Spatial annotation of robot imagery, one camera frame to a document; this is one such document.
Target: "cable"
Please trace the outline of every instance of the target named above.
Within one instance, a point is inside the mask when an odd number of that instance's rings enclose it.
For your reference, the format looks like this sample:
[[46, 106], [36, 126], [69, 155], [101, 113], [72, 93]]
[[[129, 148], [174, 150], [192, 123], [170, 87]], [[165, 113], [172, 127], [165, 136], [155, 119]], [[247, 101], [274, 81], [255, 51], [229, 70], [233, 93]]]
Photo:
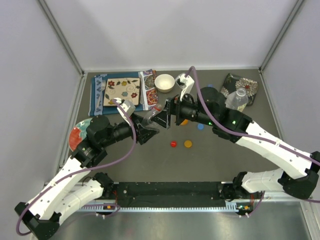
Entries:
[[[117, 101], [115, 99], [112, 100], [113, 103], [120, 109], [120, 111], [124, 114], [124, 116], [126, 117], [126, 119], [129, 121], [129, 125], [131, 127], [131, 130], [132, 130], [132, 134], [133, 134], [133, 142], [132, 142], [132, 146], [130, 148], [130, 150], [127, 152], [126, 155], [124, 155], [123, 157], [119, 158], [118, 160], [115, 160], [113, 162], [110, 162], [110, 163], [107, 163], [107, 164], [104, 164], [104, 165], [101, 165], [101, 166], [94, 166], [94, 167], [90, 167], [90, 168], [84, 168], [84, 169], [81, 169], [81, 170], [78, 170], [78, 171], [75, 171], [75, 172], [72, 172], [62, 178], [60, 178], [58, 181], [56, 181], [56, 185], [61, 183], [63, 180], [69, 178], [69, 177], [72, 177], [73, 175], [75, 174], [80, 174], [80, 173], [83, 173], [83, 172], [87, 172], [87, 171], [93, 171], [93, 170], [99, 170], [99, 169], [103, 169], [103, 168], [107, 168], [107, 167], [110, 167], [112, 165], [115, 165], [115, 164], [118, 164], [120, 163], [121, 161], [123, 161], [124, 159], [126, 159], [127, 157], [130, 156], [130, 154], [133, 152], [133, 150], [135, 149], [135, 146], [136, 146], [136, 141], [137, 141], [137, 135], [136, 135], [136, 130], [135, 130], [135, 126], [134, 126], [134, 123], [132, 122], [131, 118], [128, 116], [128, 114], [124, 111], [124, 109], [120, 106], [120, 104], [117, 103]], [[25, 207], [25, 209], [22, 211], [21, 215], [19, 216], [19, 219], [16, 223], [16, 226], [15, 226], [15, 231], [16, 233], [19, 235], [19, 236], [26, 236], [28, 234], [31, 233], [31, 231], [28, 231], [28, 232], [20, 232], [20, 223], [22, 221], [22, 218], [24, 217], [24, 215], [26, 214], [26, 212], [30, 209], [30, 207], [35, 204], [43, 195], [45, 195], [50, 189], [52, 189], [53, 187], [52, 186], [48, 186], [45, 190], [43, 190], [42, 192], [39, 193], [38, 196], [36, 196], [30, 203], [29, 205], [27, 205]]]
[[[238, 136], [238, 137], [248, 137], [248, 138], [252, 138], [252, 139], [258, 139], [258, 140], [261, 140], [261, 141], [265, 141], [265, 142], [268, 142], [270, 144], [273, 144], [273, 145], [276, 145], [277, 143], [275, 141], [272, 141], [268, 138], [264, 138], [264, 137], [261, 137], [261, 136], [255, 136], [255, 135], [251, 135], [251, 134], [247, 134], [247, 133], [240, 133], [240, 132], [236, 132], [236, 131], [232, 131], [232, 130], [229, 130], [228, 128], [224, 127], [223, 125], [221, 125], [216, 119], [214, 116], [212, 116], [211, 112], [209, 111], [205, 101], [204, 101], [204, 98], [201, 94], [201, 89], [200, 89], [200, 84], [199, 84], [199, 79], [198, 79], [198, 74], [197, 74], [197, 70], [194, 66], [191, 66], [188, 70], [188, 72], [185, 74], [185, 77], [189, 76], [190, 75], [190, 72], [193, 71], [193, 76], [194, 76], [194, 81], [195, 81], [195, 86], [196, 86], [196, 91], [197, 91], [197, 94], [198, 94], [198, 98], [201, 102], [201, 105], [205, 111], [205, 113], [209, 116], [209, 118], [214, 122], [215, 125], [218, 126], [218, 128], [220, 128], [221, 130], [225, 131], [226, 133], [228, 134], [231, 134], [231, 135], [234, 135], [234, 136]], [[292, 150], [290, 149], [289, 147], [287, 146], [284, 146], [282, 144], [279, 144], [279, 147], [292, 153], [292, 154], [295, 154], [301, 158], [304, 158], [306, 160], [309, 160], [310, 162], [314, 163], [315, 165], [318, 165], [320, 166], [320, 162], [314, 160], [313, 158], [309, 157], [309, 156], [305, 156], [303, 155], [302, 153], [300, 152], [297, 152], [295, 150]]]
[[262, 200], [263, 200], [264, 197], [265, 197], [265, 193], [266, 193], [266, 192], [263, 191], [263, 193], [262, 193], [262, 195], [261, 195], [261, 198], [260, 198], [258, 204], [255, 206], [255, 208], [252, 210], [252, 212], [248, 213], [248, 215], [247, 215], [248, 218], [251, 217], [251, 215], [252, 215], [255, 211], [258, 210], [258, 208], [260, 207], [260, 205], [261, 205], [261, 203], [262, 203]]
[[[83, 207], [92, 207], [92, 206], [94, 206], [94, 207], [100, 207], [100, 206], [103, 206], [103, 207], [104, 207], [104, 206], [113, 206], [113, 207], [116, 207], [116, 210], [113, 211], [111, 214], [102, 216], [103, 219], [105, 219], [105, 217], [109, 218], [109, 217], [114, 216], [114, 215], [115, 215], [117, 212], [119, 212], [119, 210], [121, 209], [121, 207], [120, 207], [119, 205], [113, 204], [113, 203], [109, 203], [109, 204], [108, 204], [108, 203], [106, 203], [106, 204], [95, 204], [95, 205], [84, 205]], [[92, 216], [92, 215], [98, 216], [98, 215], [102, 215], [102, 214], [99, 214], [99, 213], [96, 213], [96, 212], [90, 212], [90, 213], [82, 214], [82, 215], [74, 218], [74, 219], [73, 219], [71, 222], [69, 222], [67, 225], [64, 225], [62, 228], [59, 228], [59, 230], [56, 231], [55, 234], [57, 235], [57, 234], [61, 233], [62, 231], [64, 231], [64, 230], [67, 229], [68, 227], [70, 227], [70, 225], [72, 225], [74, 222], [78, 221], [78, 220], [81, 219], [82, 217]]]

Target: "blue bottle cap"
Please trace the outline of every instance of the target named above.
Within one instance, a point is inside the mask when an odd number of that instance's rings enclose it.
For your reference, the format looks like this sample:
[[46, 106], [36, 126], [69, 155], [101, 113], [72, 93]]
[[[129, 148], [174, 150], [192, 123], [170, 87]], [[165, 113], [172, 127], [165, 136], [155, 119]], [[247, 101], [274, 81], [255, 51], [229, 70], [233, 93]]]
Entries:
[[198, 128], [199, 130], [203, 130], [203, 129], [205, 128], [205, 125], [203, 125], [202, 123], [199, 123], [198, 126], [197, 126], [197, 128]]

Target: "white bracket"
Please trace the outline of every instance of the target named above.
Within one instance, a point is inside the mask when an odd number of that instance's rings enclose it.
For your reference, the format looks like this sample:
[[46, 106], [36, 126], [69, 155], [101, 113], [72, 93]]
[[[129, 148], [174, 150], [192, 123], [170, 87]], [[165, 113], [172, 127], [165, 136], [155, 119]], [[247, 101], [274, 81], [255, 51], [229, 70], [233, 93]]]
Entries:
[[83, 187], [67, 195], [57, 206], [55, 212], [61, 213], [59, 224], [61, 225], [71, 214], [81, 209], [88, 202], [100, 198], [104, 188], [97, 180], [91, 179]]
[[175, 78], [175, 82], [182, 89], [180, 94], [180, 101], [182, 101], [184, 95], [191, 92], [191, 89], [195, 84], [195, 80], [193, 80], [190, 75], [186, 77], [185, 73], [181, 73]]
[[55, 175], [55, 177], [44, 189], [48, 188], [49, 186], [53, 187], [30, 207], [30, 212], [34, 216], [38, 214], [40, 216], [40, 220], [49, 220], [62, 199], [71, 191], [74, 185], [84, 176], [90, 173], [90, 171], [74, 174], [57, 185], [56, 182], [64, 176], [82, 169], [81, 162], [79, 162], [76, 158], [69, 157], [62, 169], [57, 175]]
[[284, 150], [283, 148], [279, 147], [279, 144], [284, 145], [297, 153], [303, 154], [306, 157], [310, 157], [310, 153], [298, 150], [293, 146], [283, 142], [281, 139], [265, 131], [256, 122], [250, 123], [245, 131], [250, 135], [272, 140], [276, 142], [276, 144], [247, 136], [241, 137], [236, 144], [260, 154], [262, 157], [279, 166], [293, 179], [299, 179], [307, 175], [305, 171], [306, 169], [310, 169], [312, 164], [311, 161]]
[[248, 172], [242, 179], [242, 187], [249, 193], [258, 191], [283, 192], [283, 186], [278, 183], [284, 171], [281, 168], [272, 171]]

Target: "orange object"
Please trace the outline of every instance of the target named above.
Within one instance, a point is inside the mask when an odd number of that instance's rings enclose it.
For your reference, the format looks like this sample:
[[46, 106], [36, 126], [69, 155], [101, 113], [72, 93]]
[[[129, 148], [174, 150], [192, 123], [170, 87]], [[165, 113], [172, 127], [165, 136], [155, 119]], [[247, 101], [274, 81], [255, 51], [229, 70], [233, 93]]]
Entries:
[[186, 120], [184, 120], [180, 125], [186, 125], [188, 123], [188, 120], [186, 119]]
[[192, 141], [190, 140], [187, 140], [184, 142], [184, 146], [188, 149], [188, 148], [191, 148], [192, 147]]

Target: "metal floor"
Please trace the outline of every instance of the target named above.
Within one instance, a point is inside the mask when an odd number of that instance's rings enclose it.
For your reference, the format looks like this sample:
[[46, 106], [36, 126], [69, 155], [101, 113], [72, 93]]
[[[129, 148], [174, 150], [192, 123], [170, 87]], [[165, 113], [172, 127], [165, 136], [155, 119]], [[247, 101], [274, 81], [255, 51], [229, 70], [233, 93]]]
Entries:
[[124, 213], [103, 220], [75, 213], [52, 240], [310, 240], [299, 202], [264, 202], [250, 218], [235, 213]]
[[[182, 72], [158, 71], [157, 75], [166, 73], [175, 78]], [[252, 117], [266, 131], [275, 136], [278, 135], [257, 69], [199, 70], [197, 72], [202, 87], [213, 84], [218, 90], [228, 73], [259, 82], [256, 100], [252, 106], [244, 109], [244, 113]], [[96, 74], [88, 74], [77, 123], [89, 118], [90, 79]], [[180, 88], [178, 86], [175, 86], [170, 93], [159, 93], [159, 102], [163, 104], [166, 98], [179, 93]], [[191, 93], [196, 96], [195, 86]], [[119, 114], [108, 115], [108, 118], [112, 124], [123, 120]], [[175, 148], [170, 146], [170, 142], [173, 140], [177, 141], [177, 147]], [[192, 141], [191, 148], [184, 147], [185, 140]], [[131, 144], [131, 139], [125, 139], [109, 146], [106, 149], [108, 155], [100, 164], [119, 159], [130, 149]], [[106, 169], [106, 171], [115, 182], [197, 182], [232, 181], [242, 171], [263, 172], [276, 168], [277, 166], [257, 153], [218, 138], [212, 133], [209, 126], [205, 126], [204, 130], [200, 131], [197, 129], [197, 123], [195, 122], [189, 121], [185, 126], [175, 126], [174, 120], [172, 120], [169, 130], [161, 129], [161, 132], [146, 144], [136, 145], [129, 158]]]

